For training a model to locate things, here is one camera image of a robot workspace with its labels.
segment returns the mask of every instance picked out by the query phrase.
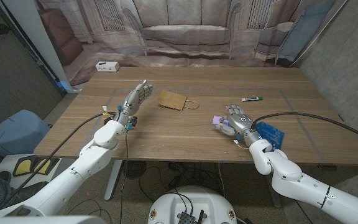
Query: wooden table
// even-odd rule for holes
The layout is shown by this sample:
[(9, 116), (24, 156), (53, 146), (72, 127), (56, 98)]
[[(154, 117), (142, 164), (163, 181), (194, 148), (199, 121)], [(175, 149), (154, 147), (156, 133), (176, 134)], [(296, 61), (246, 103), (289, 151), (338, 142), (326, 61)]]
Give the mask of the wooden table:
[[(129, 159), (191, 162), (251, 163), (251, 154), (232, 138), (212, 127), (213, 116), (226, 114), (223, 105), (237, 104), (253, 119), (284, 111), (299, 111), (341, 121), (338, 114), (297, 68), (130, 68), (117, 73), (95, 73), (53, 128), (35, 149), (49, 155), (69, 133), (102, 105), (117, 111), (124, 97), (143, 79), (154, 92), (136, 116), (137, 126), (128, 132)], [(158, 106), (162, 90), (199, 101), (197, 110), (176, 111)], [(241, 98), (263, 96), (262, 101)], [(84, 125), (56, 153), (77, 157), (106, 117)], [(285, 133), (282, 150), (297, 164), (358, 166), (358, 136), (334, 124), (300, 116), (264, 120)], [(113, 159), (126, 159), (124, 136)]]

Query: brown paper bag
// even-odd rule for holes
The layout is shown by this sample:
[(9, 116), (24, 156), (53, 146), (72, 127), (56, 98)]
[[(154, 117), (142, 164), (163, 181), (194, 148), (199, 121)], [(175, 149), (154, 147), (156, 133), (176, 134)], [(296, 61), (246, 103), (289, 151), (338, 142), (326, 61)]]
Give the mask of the brown paper bag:
[[(185, 106), (186, 101), (197, 103), (197, 107), (190, 108), (190, 107)], [(200, 104), (197, 101), (187, 100), (187, 96), (183, 96), (178, 93), (172, 93), (167, 90), (162, 90), (162, 93), (161, 93), (160, 97), (158, 98), (157, 103), (158, 103), (158, 105), (160, 105), (163, 108), (170, 108), (170, 109), (179, 110), (179, 111), (183, 110), (183, 108), (188, 108), (188, 109), (194, 110), (200, 106)]]

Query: yellow object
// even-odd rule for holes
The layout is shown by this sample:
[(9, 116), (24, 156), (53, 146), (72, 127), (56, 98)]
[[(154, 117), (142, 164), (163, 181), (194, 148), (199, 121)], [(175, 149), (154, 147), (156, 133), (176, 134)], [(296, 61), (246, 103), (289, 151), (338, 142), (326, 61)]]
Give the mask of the yellow object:
[[(37, 170), (41, 164), (43, 164), (45, 162), (46, 159), (42, 159), (38, 165), (35, 167), (34, 171)], [(45, 165), (38, 171), (38, 174), (45, 174), (47, 169), (48, 169), (48, 166), (50, 165), (50, 160), (48, 160), (47, 163), (45, 163)]]
[(26, 159), (26, 160), (22, 161), (17, 166), (17, 169), (15, 171), (15, 175), (21, 175), (21, 174), (29, 173), (30, 172), (30, 167), (31, 167), (31, 160), (30, 159)]

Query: purple object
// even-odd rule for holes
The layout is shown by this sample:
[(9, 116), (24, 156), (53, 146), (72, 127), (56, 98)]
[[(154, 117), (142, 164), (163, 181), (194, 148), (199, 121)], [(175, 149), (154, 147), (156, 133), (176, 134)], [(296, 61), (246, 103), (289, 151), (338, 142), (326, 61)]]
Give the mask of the purple object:
[(221, 119), (221, 116), (214, 116), (214, 120), (212, 122), (212, 124), (220, 124), (220, 125), (225, 125), (225, 126), (230, 126), (229, 121), (223, 121), (223, 122), (219, 122), (219, 119)]

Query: marker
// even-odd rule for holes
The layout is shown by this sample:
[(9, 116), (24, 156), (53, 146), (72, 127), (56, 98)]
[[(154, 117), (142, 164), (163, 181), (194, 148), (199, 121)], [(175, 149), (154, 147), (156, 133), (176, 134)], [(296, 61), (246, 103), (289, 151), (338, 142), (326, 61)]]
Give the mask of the marker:
[(263, 100), (263, 97), (250, 97), (250, 98), (243, 98), (241, 99), (241, 102), (246, 102), (246, 101), (256, 101), (256, 100)]

